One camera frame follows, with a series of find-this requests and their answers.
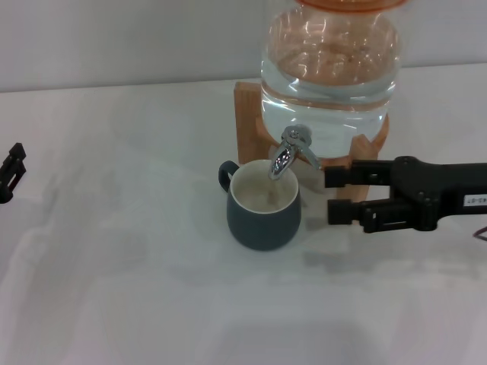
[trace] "white label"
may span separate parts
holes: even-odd
[[[483,207],[487,206],[487,194],[465,195],[463,200],[464,207]]]

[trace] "mug handle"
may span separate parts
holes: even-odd
[[[229,175],[233,176],[238,169],[240,169],[239,166],[233,161],[224,162],[220,166],[220,170],[218,171],[218,181],[224,191],[228,192],[230,188],[231,180]]]

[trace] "white wall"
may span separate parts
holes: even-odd
[[[0,90],[257,76],[264,1],[1,0]],[[486,0],[416,1],[406,65],[487,62]]]

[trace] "mug rim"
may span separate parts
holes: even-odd
[[[255,161],[250,161],[249,163],[246,163],[245,165],[241,166],[237,170],[237,172],[232,176],[232,179],[230,181],[230,194],[234,198],[234,200],[236,201],[236,203],[240,207],[242,207],[242,209],[245,209],[246,211],[248,211],[250,213],[262,214],[262,215],[276,214],[276,213],[279,213],[279,212],[284,211],[285,209],[289,208],[292,205],[292,203],[294,203],[294,201],[296,200],[296,198],[298,197],[298,194],[299,194],[299,182],[298,182],[298,178],[296,177],[296,174],[291,169],[288,169],[285,173],[290,173],[291,174],[291,179],[292,179],[293,186],[294,186],[294,190],[295,190],[294,191],[294,196],[290,200],[290,202],[285,207],[283,207],[283,208],[277,209],[275,211],[254,211],[253,209],[249,209],[249,208],[245,207],[244,205],[242,205],[242,203],[240,203],[238,201],[237,197],[234,194],[234,182],[237,181],[237,179],[239,178],[238,176],[241,175],[243,173],[243,171],[248,170],[249,168],[251,168],[252,165],[262,164],[264,162],[265,163],[269,163],[269,165],[272,163],[271,160],[255,160]]]

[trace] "faucet lever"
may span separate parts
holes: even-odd
[[[291,125],[282,133],[282,143],[272,159],[269,178],[276,180],[294,163],[299,154],[302,154],[315,169],[321,169],[318,157],[310,149],[311,131],[304,125]]]

